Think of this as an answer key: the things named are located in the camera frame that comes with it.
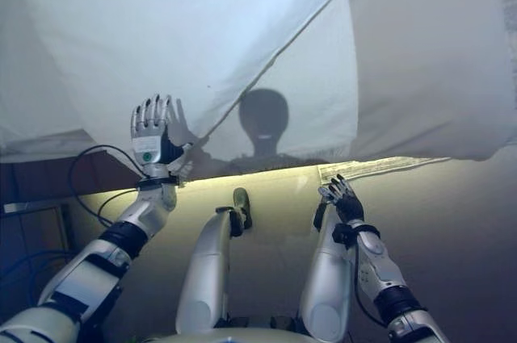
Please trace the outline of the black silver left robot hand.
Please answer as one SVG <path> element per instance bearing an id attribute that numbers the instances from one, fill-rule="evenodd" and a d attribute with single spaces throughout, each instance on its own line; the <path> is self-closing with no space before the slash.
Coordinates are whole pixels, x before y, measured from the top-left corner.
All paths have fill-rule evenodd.
<path id="1" fill-rule="evenodd" d="M 155 94 L 137 105 L 130 134 L 135 160 L 148 178 L 179 175 L 193 146 L 169 95 Z"/>

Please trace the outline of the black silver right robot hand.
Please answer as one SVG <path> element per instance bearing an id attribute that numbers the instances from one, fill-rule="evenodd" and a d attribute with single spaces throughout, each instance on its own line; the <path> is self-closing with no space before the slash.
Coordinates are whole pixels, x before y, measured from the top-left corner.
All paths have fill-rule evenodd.
<path id="1" fill-rule="evenodd" d="M 327 186 L 320 186 L 318 193 L 326 203 L 330 203 L 336 208 L 338 217 L 343 223 L 364 220 L 363 205 L 350 183 L 341 174 L 331 178 Z"/>

